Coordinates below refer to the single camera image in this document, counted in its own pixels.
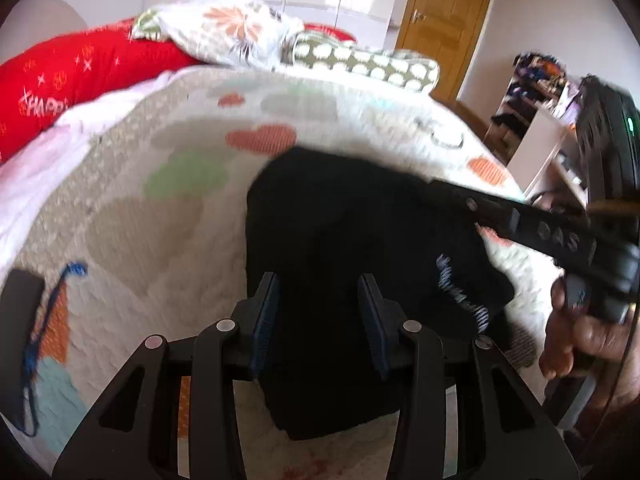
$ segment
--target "red pillow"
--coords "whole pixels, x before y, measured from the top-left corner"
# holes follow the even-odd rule
[[[58,36],[0,66],[0,164],[67,108],[199,63],[170,41],[130,40],[132,23]]]

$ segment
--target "bedspread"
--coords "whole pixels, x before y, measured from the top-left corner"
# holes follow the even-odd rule
[[[63,289],[36,379],[40,431],[19,441],[47,470],[86,410],[142,340],[199,333],[245,297],[246,192],[274,155],[300,144],[358,155],[425,178],[520,200],[456,116],[398,97],[276,73],[195,70],[142,101],[49,198],[16,264],[50,288],[69,261],[89,273]],[[546,256],[483,232],[516,286],[508,357],[540,397],[536,357],[558,270]],[[384,478],[397,415],[308,442],[277,430],[255,383],[236,384],[249,478]],[[188,380],[180,409],[186,459]],[[184,474],[186,465],[181,466]]]

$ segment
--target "blue cord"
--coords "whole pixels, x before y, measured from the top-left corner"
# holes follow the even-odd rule
[[[33,381],[35,380],[36,372],[38,369],[38,357],[40,355],[40,345],[42,344],[42,338],[44,337],[47,327],[49,325],[49,319],[53,312],[53,307],[56,306],[56,301],[60,295],[60,288],[65,283],[66,277],[71,276],[86,276],[87,266],[82,262],[73,262],[67,264],[60,274],[60,279],[56,283],[56,286],[51,291],[49,301],[47,302],[47,309],[44,314],[42,326],[36,337],[26,346],[24,349],[24,361],[22,364],[22,391],[27,390],[27,397],[29,401],[29,407],[31,411],[31,420],[33,421],[33,432],[27,432],[26,428],[18,428],[26,436],[35,436],[38,433],[40,427],[38,423],[38,415],[36,408],[36,397],[33,391]]]

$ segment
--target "polka dot pillow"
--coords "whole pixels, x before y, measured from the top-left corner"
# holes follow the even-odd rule
[[[313,31],[297,35],[289,57],[293,65],[361,74],[427,94],[440,78],[438,63],[417,52],[366,50]]]

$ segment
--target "folded black garment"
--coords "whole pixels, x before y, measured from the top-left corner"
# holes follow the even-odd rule
[[[420,178],[371,162],[293,148],[247,195],[247,294],[277,273],[281,301],[260,384],[295,440],[345,430],[400,408],[401,384],[371,363],[356,283],[372,272],[385,298],[441,336],[510,345],[514,289],[476,226],[437,208]]]

